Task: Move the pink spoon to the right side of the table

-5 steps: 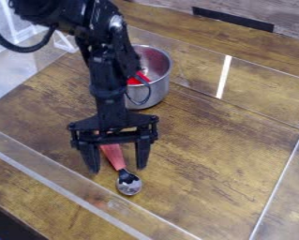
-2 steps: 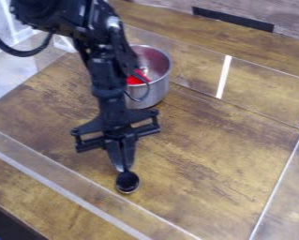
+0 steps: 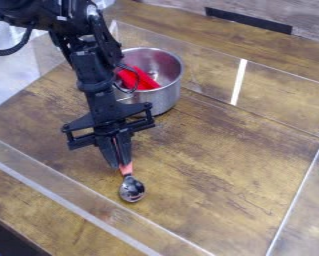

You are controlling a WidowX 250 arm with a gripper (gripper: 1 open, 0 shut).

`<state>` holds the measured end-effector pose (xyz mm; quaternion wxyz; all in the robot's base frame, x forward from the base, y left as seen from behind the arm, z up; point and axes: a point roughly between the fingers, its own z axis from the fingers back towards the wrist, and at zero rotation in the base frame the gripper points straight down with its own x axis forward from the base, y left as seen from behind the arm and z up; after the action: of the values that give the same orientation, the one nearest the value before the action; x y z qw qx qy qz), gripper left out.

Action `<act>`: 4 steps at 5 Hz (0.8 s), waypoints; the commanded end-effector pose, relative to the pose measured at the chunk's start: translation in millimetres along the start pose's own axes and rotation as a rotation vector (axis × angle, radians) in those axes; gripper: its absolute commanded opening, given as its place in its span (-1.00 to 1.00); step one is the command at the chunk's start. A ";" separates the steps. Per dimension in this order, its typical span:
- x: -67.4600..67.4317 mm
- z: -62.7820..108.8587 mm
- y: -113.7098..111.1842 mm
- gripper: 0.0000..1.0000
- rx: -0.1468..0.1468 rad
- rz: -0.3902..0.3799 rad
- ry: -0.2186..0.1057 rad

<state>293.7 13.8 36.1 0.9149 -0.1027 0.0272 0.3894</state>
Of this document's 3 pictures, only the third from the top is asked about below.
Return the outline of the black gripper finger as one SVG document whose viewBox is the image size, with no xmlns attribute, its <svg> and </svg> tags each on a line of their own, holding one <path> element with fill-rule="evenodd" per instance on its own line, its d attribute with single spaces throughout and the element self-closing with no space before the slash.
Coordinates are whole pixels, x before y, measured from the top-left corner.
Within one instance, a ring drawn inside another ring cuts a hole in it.
<svg viewBox="0 0 319 256">
<path fill-rule="evenodd" d="M 118 168 L 118 158 L 113 139 L 110 137 L 98 136 L 96 143 L 102 157 L 112 169 Z"/>
<path fill-rule="evenodd" d="M 130 144 L 130 135 L 128 131 L 122 131 L 116 134 L 116 144 L 117 144 L 120 164 L 125 166 L 132 161 L 132 156 L 130 156 L 132 144 Z"/>
</svg>

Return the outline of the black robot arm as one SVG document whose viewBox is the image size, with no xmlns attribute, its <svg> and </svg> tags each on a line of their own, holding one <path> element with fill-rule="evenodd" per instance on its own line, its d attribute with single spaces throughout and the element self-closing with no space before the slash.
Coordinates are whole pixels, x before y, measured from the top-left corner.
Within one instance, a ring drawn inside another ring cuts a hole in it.
<svg viewBox="0 0 319 256">
<path fill-rule="evenodd" d="M 116 101 L 114 70 L 121 45 L 113 39 L 92 0 L 0 0 L 0 21 L 31 31 L 45 30 L 77 77 L 89 112 L 61 128 L 68 147 L 98 148 L 116 168 L 130 162 L 130 136 L 153 126 L 149 103 Z"/>
</svg>

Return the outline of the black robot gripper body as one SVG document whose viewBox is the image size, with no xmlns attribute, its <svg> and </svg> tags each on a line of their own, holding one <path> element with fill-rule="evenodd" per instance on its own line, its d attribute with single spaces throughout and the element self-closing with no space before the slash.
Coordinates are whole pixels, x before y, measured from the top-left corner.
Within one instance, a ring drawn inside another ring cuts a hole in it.
<svg viewBox="0 0 319 256">
<path fill-rule="evenodd" d="M 122 129 L 130 133 L 154 126 L 152 104 L 122 104 L 112 91 L 85 93 L 89 112 L 61 127 L 70 150 L 97 145 L 98 138 L 116 135 Z"/>
</svg>

